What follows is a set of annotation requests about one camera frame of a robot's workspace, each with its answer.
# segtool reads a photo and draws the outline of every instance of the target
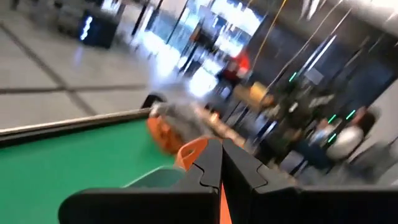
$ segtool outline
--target table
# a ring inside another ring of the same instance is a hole
[[[61,202],[92,187],[124,187],[174,157],[146,127],[149,109],[0,132],[0,217],[58,223]]]

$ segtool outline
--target tiled floor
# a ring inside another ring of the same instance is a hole
[[[153,90],[175,101],[200,98],[213,86],[207,74],[179,77],[167,52],[85,47],[7,4],[0,3],[0,130],[136,109]]]

